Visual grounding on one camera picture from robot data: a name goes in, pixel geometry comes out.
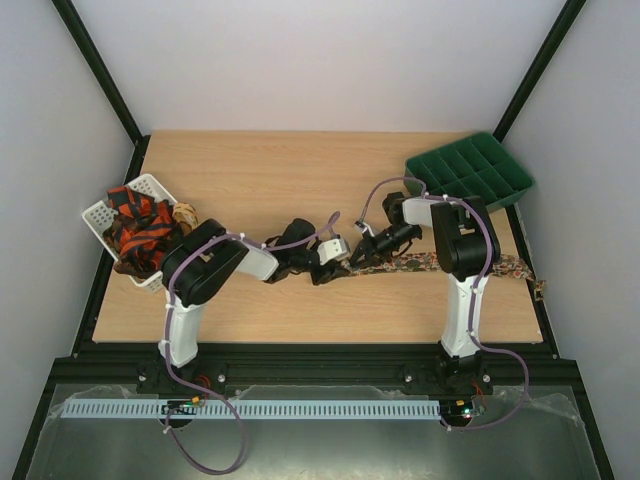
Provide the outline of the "floral patterned tie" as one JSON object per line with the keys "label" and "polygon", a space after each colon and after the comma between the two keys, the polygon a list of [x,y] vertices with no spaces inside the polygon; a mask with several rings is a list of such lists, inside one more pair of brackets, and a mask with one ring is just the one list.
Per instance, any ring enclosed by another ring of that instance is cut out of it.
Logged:
{"label": "floral patterned tie", "polygon": [[[406,253],[392,259],[390,262],[383,262],[376,266],[353,267],[347,260],[341,261],[339,265],[346,270],[346,275],[350,277],[379,273],[441,271],[435,252]],[[546,281],[538,280],[533,270],[518,256],[501,254],[493,264],[492,275],[500,278],[525,280],[533,287],[534,300],[543,300]]]}

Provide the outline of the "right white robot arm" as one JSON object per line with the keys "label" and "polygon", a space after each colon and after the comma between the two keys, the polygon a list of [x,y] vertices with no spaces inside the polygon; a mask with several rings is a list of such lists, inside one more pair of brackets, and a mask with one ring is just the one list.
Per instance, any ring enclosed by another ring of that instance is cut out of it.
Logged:
{"label": "right white robot arm", "polygon": [[349,259],[354,269],[377,267],[394,260],[394,255],[432,230],[436,260],[448,275],[447,322],[440,340],[451,358],[436,367],[436,379],[445,390],[460,390],[471,379],[463,358],[481,349],[479,324],[483,295],[500,255],[500,245],[483,200],[478,196],[407,197],[400,192],[383,201],[389,226],[377,234],[363,221],[362,240]]}

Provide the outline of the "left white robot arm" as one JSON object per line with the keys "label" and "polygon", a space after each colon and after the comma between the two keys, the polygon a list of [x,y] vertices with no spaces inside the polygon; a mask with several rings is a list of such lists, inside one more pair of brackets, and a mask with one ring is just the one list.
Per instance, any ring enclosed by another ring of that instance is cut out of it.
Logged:
{"label": "left white robot arm", "polygon": [[198,353],[197,337],[205,304],[235,274],[273,284],[309,273],[314,282],[350,255],[348,243],[329,223],[320,230],[296,218],[284,233],[263,243],[233,234],[209,219],[188,234],[161,262],[166,320],[158,348],[167,365],[181,368]]}

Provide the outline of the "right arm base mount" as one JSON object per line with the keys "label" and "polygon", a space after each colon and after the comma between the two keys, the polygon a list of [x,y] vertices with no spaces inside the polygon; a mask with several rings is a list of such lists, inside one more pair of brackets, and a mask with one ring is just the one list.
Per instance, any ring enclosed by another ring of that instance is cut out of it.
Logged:
{"label": "right arm base mount", "polygon": [[484,380],[485,372],[475,367],[438,362],[409,363],[402,367],[400,377],[409,395],[463,398],[493,393],[491,382]]}

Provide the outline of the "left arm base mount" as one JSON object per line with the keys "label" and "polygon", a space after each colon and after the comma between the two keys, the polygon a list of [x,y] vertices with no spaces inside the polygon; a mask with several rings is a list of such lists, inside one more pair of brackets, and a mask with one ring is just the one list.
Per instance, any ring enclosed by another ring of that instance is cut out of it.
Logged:
{"label": "left arm base mount", "polygon": [[[224,395],[228,366],[225,363],[194,360],[171,370],[181,380],[207,388]],[[174,380],[169,374],[163,358],[142,362],[137,365],[138,382],[136,392],[156,395],[160,399],[179,399],[202,395],[202,392]]]}

